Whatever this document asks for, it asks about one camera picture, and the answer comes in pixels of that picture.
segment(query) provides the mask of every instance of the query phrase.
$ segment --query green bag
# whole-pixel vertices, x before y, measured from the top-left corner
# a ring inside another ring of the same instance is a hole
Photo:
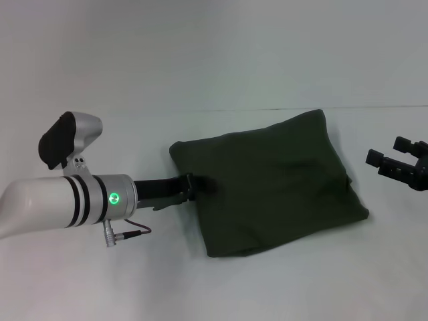
[[[170,154],[181,174],[216,182],[215,193],[196,196],[211,257],[251,255],[368,217],[322,110],[264,129],[176,142]]]

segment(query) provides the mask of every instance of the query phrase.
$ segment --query cable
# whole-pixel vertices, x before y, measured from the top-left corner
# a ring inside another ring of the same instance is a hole
[[[129,219],[125,219],[125,222],[128,222],[129,224],[132,224],[132,225],[135,225],[135,226],[141,227],[142,229],[145,229],[146,231],[141,231],[141,234],[149,234],[149,233],[152,233],[152,229],[151,229],[151,228],[149,228],[148,226],[145,226],[145,225],[143,225],[143,224],[135,223],[135,222],[133,222],[133,221],[130,221]]]

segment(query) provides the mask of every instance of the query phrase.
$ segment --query white wall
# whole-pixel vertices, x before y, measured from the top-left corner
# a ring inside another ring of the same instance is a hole
[[[0,190],[59,175],[38,159],[37,143],[66,110],[103,120],[85,152],[93,173],[156,179],[174,175],[168,147],[177,140],[323,107],[372,214],[245,259],[206,257],[192,204],[139,210],[135,219],[153,233],[113,249],[100,225],[4,239],[0,320],[426,320],[426,195],[364,160],[375,148],[414,162],[392,151],[395,137],[428,137],[427,108],[376,107],[427,104],[427,8],[416,0],[0,2]]]

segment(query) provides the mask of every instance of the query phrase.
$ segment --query green led light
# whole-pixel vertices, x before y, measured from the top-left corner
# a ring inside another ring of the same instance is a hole
[[[117,203],[119,203],[120,197],[118,193],[111,193],[110,196],[108,197],[108,200],[110,201],[111,204],[116,205]]]

